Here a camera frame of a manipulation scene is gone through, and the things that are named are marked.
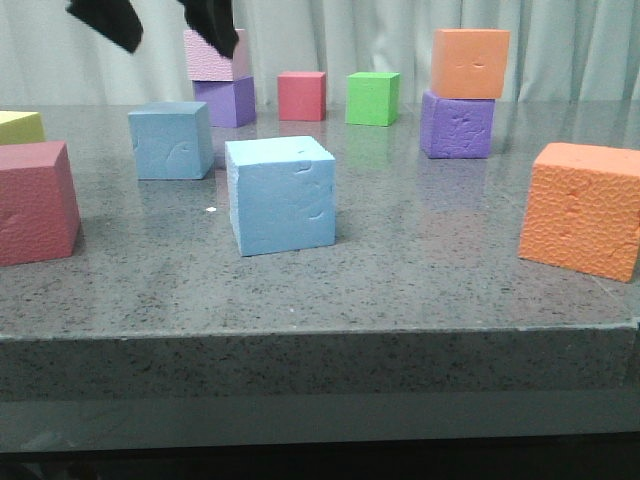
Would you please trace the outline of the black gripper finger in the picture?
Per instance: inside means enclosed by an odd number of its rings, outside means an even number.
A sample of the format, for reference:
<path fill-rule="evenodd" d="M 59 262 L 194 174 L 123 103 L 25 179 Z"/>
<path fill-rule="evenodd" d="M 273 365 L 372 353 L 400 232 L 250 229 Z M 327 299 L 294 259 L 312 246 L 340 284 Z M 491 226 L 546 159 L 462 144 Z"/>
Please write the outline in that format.
<path fill-rule="evenodd" d="M 130 54 L 141 43 L 143 26 L 128 0 L 72 0 L 65 9 Z"/>
<path fill-rule="evenodd" d="M 232 58 L 239 42 L 231 0 L 184 0 L 187 25 L 197 32 L 219 55 Z"/>

